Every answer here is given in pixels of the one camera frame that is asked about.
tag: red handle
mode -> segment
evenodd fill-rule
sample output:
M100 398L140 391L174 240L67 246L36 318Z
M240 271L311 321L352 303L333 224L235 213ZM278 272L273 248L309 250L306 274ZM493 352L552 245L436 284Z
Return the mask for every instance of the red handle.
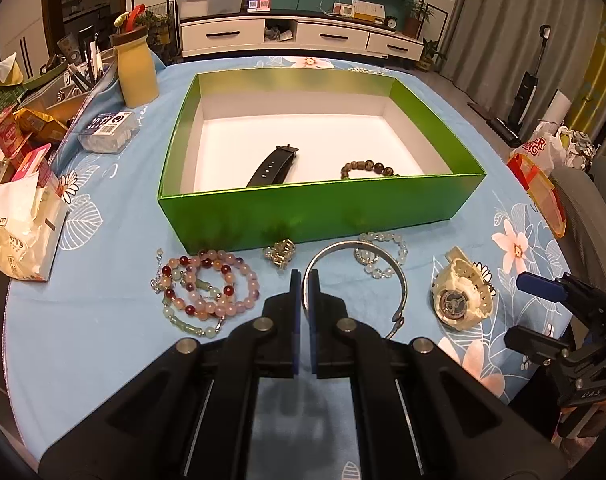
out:
M135 6L128 16L128 23L125 26L125 32L131 32L134 30L134 20L145 10L145 6L143 4Z

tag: jar lid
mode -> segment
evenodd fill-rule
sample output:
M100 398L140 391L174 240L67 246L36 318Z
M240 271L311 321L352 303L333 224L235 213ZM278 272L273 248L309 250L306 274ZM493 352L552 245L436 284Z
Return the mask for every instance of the jar lid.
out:
M137 27L131 32L122 32L120 34L112 34L110 41L113 46L123 45L130 41L138 40L147 36L147 27Z

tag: floral tablecloth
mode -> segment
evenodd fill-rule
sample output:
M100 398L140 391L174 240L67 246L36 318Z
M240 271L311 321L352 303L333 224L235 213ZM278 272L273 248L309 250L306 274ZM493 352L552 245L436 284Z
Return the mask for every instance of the floral tablecloth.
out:
M124 108L118 83L106 85L88 104L54 164L64 176L70 213L51 279L10 287L4 327L7 385L20 433L37 458L181 337L150 289L157 248L169 255L184 251L156 200L172 127L195 73L263 66L393 75L454 131L487 173L450 221L397 231L409 246L403 267L409 297L406 323L396 340L431 338L509 402L533 366L505 348L507 328L522 324L560 336L569 323L570 314L559 304L516 289L517 273L523 270L548 278L567 271L542 216L483 137L414 76L315 58L235 58L159 68L161 94L136 108L141 129L121 154L89 154L76 139L95 115ZM329 241L334 240L300 244L291 267L305 269ZM477 263L494 294L492 316L460 333L438 322L430 296L430 284L455 245ZM275 272L259 250L240 255L259 275L262 298L288 290L289 276ZM318 269L323 291L343 298L350 316L382 333L390 329L400 299L396 280L372 280L351 251L324 258ZM261 308L259 300L253 311L232 318L222 336L258 316ZM356 480L360 472L349 381L315 380L305 319L301 331L300 375L293 381L260 381L248 478Z

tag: drawer handle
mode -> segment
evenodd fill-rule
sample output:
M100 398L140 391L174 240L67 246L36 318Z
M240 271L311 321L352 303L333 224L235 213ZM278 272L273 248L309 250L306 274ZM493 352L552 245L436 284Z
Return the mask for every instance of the drawer handle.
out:
M321 38L327 38L328 40L341 40L341 41L345 41L350 38L349 36L334 36L333 34L319 34L319 36Z
M388 48L393 48L394 50L401 50L402 52L409 52L409 49L407 48L403 48L402 46L395 46L395 45L387 45Z
M221 36L238 36L241 33L240 30L234 32L216 32L214 34L206 34L208 38L220 38Z

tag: pen holder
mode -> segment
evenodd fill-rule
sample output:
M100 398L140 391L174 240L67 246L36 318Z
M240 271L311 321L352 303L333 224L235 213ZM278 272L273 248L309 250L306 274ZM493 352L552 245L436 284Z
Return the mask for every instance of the pen holder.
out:
M118 59L118 79L128 108L136 108L158 97L154 60L147 46L147 27L112 34Z

